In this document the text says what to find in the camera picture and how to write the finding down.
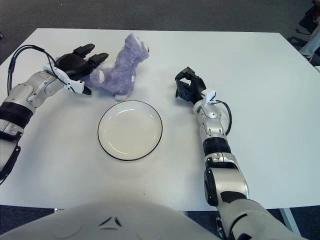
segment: floor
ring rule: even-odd
[[[278,32],[307,40],[295,29],[311,6],[311,0],[1,0],[0,64],[36,28]],[[302,236],[320,239],[320,206],[291,211]],[[0,234],[52,212],[0,206]],[[270,212],[282,221],[278,209]],[[216,233],[216,212],[188,215]]]

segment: white table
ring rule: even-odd
[[[320,75],[280,34],[39,28],[23,44],[61,56],[94,43],[92,53],[107,52],[110,61],[131,32],[149,45],[151,56],[138,67],[128,99],[159,112],[163,135],[157,148],[134,162],[110,157],[99,145],[97,126],[116,101],[103,89],[90,97],[61,90],[25,128],[18,161],[0,187],[0,204],[69,208],[142,198],[179,211],[214,210],[205,201],[196,116],[189,103],[174,97],[174,78],[186,66],[231,108],[228,142],[251,199],[268,209],[320,204]],[[46,62],[41,53],[24,52],[13,85]],[[0,66],[1,100],[8,64]]]

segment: robotic hand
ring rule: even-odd
[[[190,80],[190,84],[181,81],[183,78]],[[249,199],[247,182],[227,141],[232,123],[228,105],[215,100],[216,92],[206,89],[203,80],[189,67],[181,71],[175,81],[176,97],[191,101],[193,113],[197,114],[205,155],[205,198],[220,213],[217,229],[221,237],[231,240],[304,239],[289,231],[259,203]],[[221,124],[218,103],[224,104],[229,113],[227,131]]]
[[[18,141],[24,134],[24,128],[30,118],[36,112],[36,108],[61,88],[77,94],[91,95],[91,90],[85,86],[85,82],[79,79],[90,74],[108,57],[107,53],[100,53],[84,60],[94,47],[93,44],[80,46],[72,53],[61,56],[57,61],[44,49],[34,45],[22,46],[13,54],[8,70],[8,97],[0,106],[1,183],[9,175],[17,160],[21,150]],[[34,49],[45,53],[49,64],[43,67],[43,71],[36,72],[26,82],[11,89],[16,59],[25,49]]]

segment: purple stuffed animal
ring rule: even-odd
[[[89,88],[104,88],[112,93],[117,101],[123,101],[134,89],[138,64],[148,57],[148,46],[131,33],[126,37],[115,63],[103,62],[81,80]]]

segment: robot forearm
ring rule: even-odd
[[[63,86],[55,76],[40,71],[15,86],[0,106],[0,181],[8,176],[17,160],[21,150],[18,141],[36,108]]]

